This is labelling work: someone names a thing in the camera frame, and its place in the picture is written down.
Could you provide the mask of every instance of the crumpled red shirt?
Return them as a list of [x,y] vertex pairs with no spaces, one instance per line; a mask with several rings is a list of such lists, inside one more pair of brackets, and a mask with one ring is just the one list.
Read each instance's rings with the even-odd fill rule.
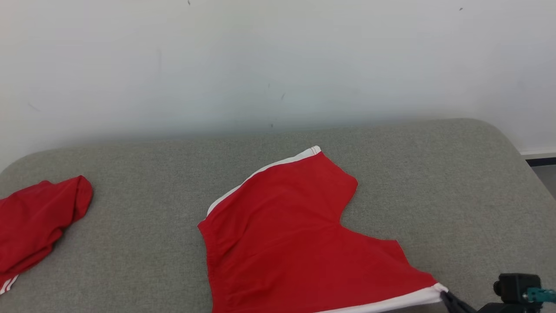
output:
[[44,180],[0,200],[0,295],[85,216],[92,196],[89,181],[78,176],[58,184]]

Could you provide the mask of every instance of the wall mark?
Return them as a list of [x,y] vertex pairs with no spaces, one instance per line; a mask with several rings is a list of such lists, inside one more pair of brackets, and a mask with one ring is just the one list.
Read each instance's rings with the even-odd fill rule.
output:
[[160,74],[162,72],[162,50],[158,48],[156,53],[158,55],[158,73]]
[[40,112],[39,109],[37,109],[36,107],[34,107],[34,106],[31,104],[31,102],[28,101],[28,102],[27,102],[27,105],[28,105],[29,107],[31,107],[31,109],[33,109],[33,110],[35,110],[35,111],[37,111],[37,112]]

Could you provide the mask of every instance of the teal connector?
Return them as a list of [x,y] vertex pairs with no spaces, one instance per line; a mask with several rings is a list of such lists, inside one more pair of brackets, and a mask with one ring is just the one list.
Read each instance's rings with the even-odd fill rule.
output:
[[556,291],[544,288],[527,288],[527,301],[556,303]]

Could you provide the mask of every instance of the folded red cloth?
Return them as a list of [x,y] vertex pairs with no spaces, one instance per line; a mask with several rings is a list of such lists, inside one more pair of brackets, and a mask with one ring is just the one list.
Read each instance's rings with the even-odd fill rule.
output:
[[89,181],[78,176],[58,184],[45,180],[0,200],[0,295],[85,216],[92,196]]
[[216,200],[198,225],[212,313],[378,313],[441,301],[448,289],[396,241],[340,224],[357,185],[313,146]]

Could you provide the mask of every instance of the floor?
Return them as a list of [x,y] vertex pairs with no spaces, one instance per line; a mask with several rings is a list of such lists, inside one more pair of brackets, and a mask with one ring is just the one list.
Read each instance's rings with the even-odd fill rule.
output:
[[556,198],[556,165],[543,167],[532,167],[535,174],[540,178],[548,191]]

